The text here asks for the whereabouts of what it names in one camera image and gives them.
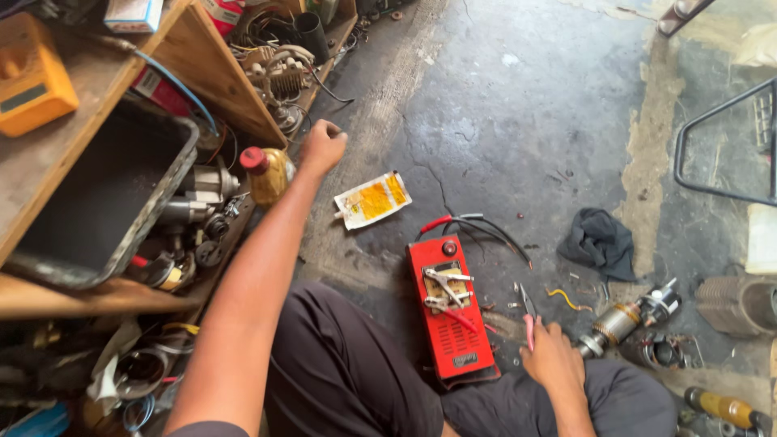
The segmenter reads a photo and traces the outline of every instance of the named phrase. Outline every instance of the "metal tray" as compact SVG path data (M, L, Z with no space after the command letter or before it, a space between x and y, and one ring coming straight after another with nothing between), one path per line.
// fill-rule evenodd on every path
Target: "metal tray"
M197 126L122 102L4 270L71 289L121 274L197 157Z

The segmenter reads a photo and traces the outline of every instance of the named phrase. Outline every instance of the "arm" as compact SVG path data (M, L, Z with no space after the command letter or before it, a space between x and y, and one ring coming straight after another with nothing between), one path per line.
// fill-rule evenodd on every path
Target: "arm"
M347 135L339 132L316 122L288 191L235 255L203 320L165 434L198 421L259 433L275 328L315 192L345 150Z
M537 317L534 337L534 352L521 348L521 358L529 375L548 392L559 437L596 437L588 414L583 357L557 323L545 329Z

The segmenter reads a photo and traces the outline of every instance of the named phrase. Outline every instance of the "yellow multimeter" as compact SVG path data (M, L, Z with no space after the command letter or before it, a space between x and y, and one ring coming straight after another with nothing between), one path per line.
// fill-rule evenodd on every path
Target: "yellow multimeter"
M26 12L0 21L0 131L18 137L77 107L48 29Z

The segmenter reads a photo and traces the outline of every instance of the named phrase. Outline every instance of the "yellow packet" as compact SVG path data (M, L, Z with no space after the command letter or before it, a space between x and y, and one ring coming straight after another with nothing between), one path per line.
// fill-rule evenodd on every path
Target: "yellow packet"
M394 170L335 196L335 203L340 210L335 218L343 219L346 229L357 229L399 211L413 199Z

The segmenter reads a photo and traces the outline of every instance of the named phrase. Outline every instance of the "red box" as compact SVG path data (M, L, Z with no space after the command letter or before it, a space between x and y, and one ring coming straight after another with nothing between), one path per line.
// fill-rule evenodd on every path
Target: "red box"
M205 12L211 16L216 30L221 36L226 36L240 20L245 2L236 0L200 0Z
M444 243L453 242L458 248L453 255L443 252ZM477 295L471 281L448 281L454 292L471 292L471 297L463 299L463 309L455 304L449 309L458 312L477 327L477 334L466 330L459 322L435 309L426 307L423 301L427 296L447 296L442 287L423 275L423 269L433 268L437 272L469 275L464 261L461 242L456 235L429 239L407 246L407 257L412 269L413 281L423 311L423 321L427 328L427 338L434 356L437 377L447 387L464 382L493 379L501 376L493 360L491 345L483 326Z
M130 88L173 115L190 116L189 100L178 94L177 89L170 85L156 70L147 65L143 67Z

